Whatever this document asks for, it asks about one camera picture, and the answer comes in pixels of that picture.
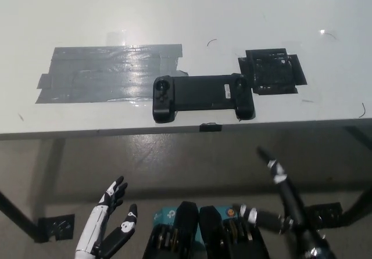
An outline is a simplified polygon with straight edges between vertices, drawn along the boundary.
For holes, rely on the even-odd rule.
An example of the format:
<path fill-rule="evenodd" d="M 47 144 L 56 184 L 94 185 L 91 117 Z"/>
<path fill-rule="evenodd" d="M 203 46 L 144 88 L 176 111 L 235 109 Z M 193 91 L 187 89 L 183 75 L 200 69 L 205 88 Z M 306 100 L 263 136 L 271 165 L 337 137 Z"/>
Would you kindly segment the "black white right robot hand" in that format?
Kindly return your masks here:
<path fill-rule="evenodd" d="M 305 205 L 284 167 L 265 148 L 257 147 L 257 153 L 270 171 L 282 200 L 285 215 L 249 207 L 246 204 L 233 204 L 232 208 L 239 217 L 247 220 L 249 224 L 271 232 L 284 234 L 287 231 L 291 231 L 298 236 L 303 233 L 315 232 L 316 230 L 312 227 L 306 214 Z"/>

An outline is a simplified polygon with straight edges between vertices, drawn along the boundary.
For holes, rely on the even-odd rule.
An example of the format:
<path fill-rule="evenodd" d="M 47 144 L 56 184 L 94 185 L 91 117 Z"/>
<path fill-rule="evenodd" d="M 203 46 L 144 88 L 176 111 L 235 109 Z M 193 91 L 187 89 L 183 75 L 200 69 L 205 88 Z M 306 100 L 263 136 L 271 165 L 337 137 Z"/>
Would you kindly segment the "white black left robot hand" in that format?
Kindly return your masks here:
<path fill-rule="evenodd" d="M 137 224 L 136 204 L 130 206 L 124 221 L 104 237 L 110 216 L 123 204 L 127 185 L 124 177 L 118 177 L 92 209 L 78 241 L 75 258 L 112 258 L 130 240 Z"/>

